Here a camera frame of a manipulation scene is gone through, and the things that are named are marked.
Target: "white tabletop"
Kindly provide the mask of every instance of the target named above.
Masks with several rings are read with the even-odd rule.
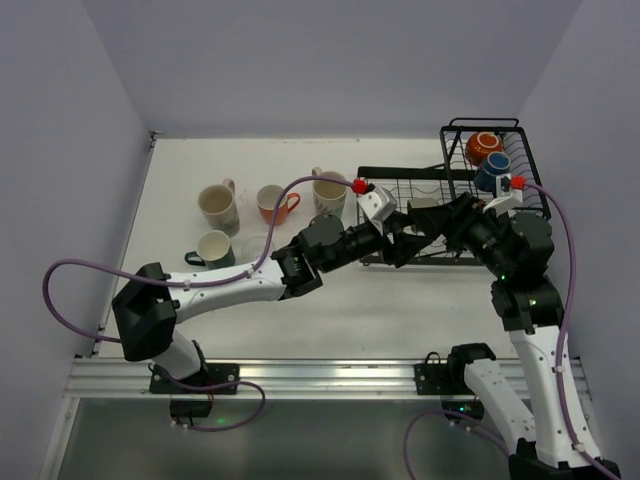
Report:
[[[209,227],[196,198],[206,186],[236,183],[243,243],[264,235],[255,196],[261,186],[285,186],[316,166],[354,178],[358,166],[426,167],[442,163],[438,140],[224,139],[157,141],[123,268],[161,262],[166,272],[198,271],[184,263]],[[289,243],[314,216],[311,184],[299,185],[300,206],[277,227],[275,247]],[[349,195],[343,222],[355,223]],[[486,342],[498,357],[514,358],[490,301],[491,275],[483,267],[364,267],[359,263],[323,276],[324,286],[283,302],[252,303],[201,315],[177,328],[213,358],[421,358],[432,350]],[[106,334],[117,336],[113,316]],[[104,344],[101,357],[122,357]]]

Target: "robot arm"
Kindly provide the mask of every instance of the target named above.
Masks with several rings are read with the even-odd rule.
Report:
[[[411,220],[394,211],[395,200],[388,192],[374,189],[361,199],[368,209],[376,205],[375,211],[368,210],[371,221],[345,230],[337,217],[315,217],[289,245],[273,252],[256,270],[251,264],[202,273],[164,272],[159,263],[142,267],[137,272],[140,276],[170,279],[172,284],[184,287],[129,282],[116,295],[112,307],[125,359],[132,362],[151,359],[178,380],[193,375],[200,378],[201,370],[206,368],[202,354],[195,342],[175,330],[176,324],[241,303],[305,295],[322,286],[320,273],[331,272],[376,251],[383,252],[390,263],[399,266],[427,245],[424,237],[404,238],[402,229]],[[397,248],[394,242],[403,248]],[[253,273],[225,285],[198,287],[245,271]]]
[[[400,267],[443,235],[449,251],[470,251],[496,276],[492,303],[509,332],[527,379],[533,416],[504,381],[490,351],[469,355],[465,350],[469,346],[460,346],[454,347],[449,356],[451,377],[478,394],[496,421],[511,453],[512,478],[603,478],[572,445],[555,388],[553,350],[563,307],[557,290],[544,276],[554,248],[551,227],[530,213],[498,215],[505,205],[519,201],[517,194],[508,197],[492,202],[494,208],[463,194],[446,205],[409,208],[408,214],[402,214],[395,211],[395,200],[389,192],[376,188],[358,199],[367,222],[345,230],[337,217],[318,216],[253,274],[213,288],[189,287],[185,281],[218,280],[253,268],[243,265],[197,274],[166,274],[158,263],[146,265],[138,275],[171,278],[184,282],[185,287],[130,282],[119,292],[112,306],[125,358],[152,359],[174,378],[198,382],[207,375],[204,357],[195,342],[174,331],[177,323],[239,303],[305,295],[322,286],[320,273],[374,252],[379,252],[385,263]],[[407,234],[405,229],[412,225],[422,235]],[[562,368],[570,371],[568,355]],[[566,378],[568,408],[574,418],[582,419],[573,378]],[[586,424],[578,422],[577,428],[582,428],[579,448],[600,458]],[[615,464],[606,460],[602,463],[618,473]]]

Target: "black wire dish rack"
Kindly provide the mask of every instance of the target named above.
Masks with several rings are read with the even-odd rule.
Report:
[[[444,163],[426,168],[363,166],[358,168],[358,178],[389,190],[398,202],[398,210],[403,213],[407,212],[409,200],[430,197],[442,205],[462,192],[469,192],[489,202],[494,195],[476,188],[473,183],[476,168],[469,163],[465,154],[467,140],[475,132],[492,132],[500,137],[504,152],[511,159],[511,173],[541,185],[527,135],[519,126],[517,118],[454,118],[440,129]],[[551,218],[547,199],[533,189],[525,189],[522,206],[514,210],[533,212],[546,219]],[[357,223],[365,220],[359,206],[356,216]],[[407,229],[407,233],[416,234],[410,228]],[[384,263],[377,254],[368,255],[360,261],[365,266]],[[447,251],[443,237],[423,249],[408,263],[409,265],[479,265],[468,252],[460,255]]]

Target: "white mug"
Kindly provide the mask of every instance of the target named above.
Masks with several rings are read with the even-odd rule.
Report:
[[[198,267],[226,268],[233,267],[236,257],[233,254],[229,236],[220,230],[207,232],[198,240],[198,246],[193,252],[184,254],[184,261]]]
[[[323,177],[337,178],[346,180],[344,175],[338,172],[323,172],[320,167],[316,167],[311,171],[313,176],[322,175]],[[335,215],[342,216],[344,203],[347,199],[348,188],[346,185],[339,183],[327,182],[324,180],[314,180],[313,182],[313,204],[316,207],[318,215]]]
[[[198,207],[214,230],[222,230],[233,237],[240,231],[240,217],[235,199],[236,184],[225,179],[220,185],[211,185],[198,195]]]

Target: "white wall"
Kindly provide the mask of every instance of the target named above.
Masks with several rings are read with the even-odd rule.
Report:
[[[514,116],[580,0],[84,0],[173,135],[432,134]]]
[[[520,118],[543,183],[575,230],[574,353],[591,386],[604,450],[624,478],[640,471],[640,3],[585,0]],[[556,222],[555,279],[567,255]]]
[[[148,135],[77,0],[0,5],[0,476],[36,478],[71,361],[87,343],[41,299],[49,264],[114,264],[146,167]],[[110,281],[55,278],[55,301],[95,329]]]

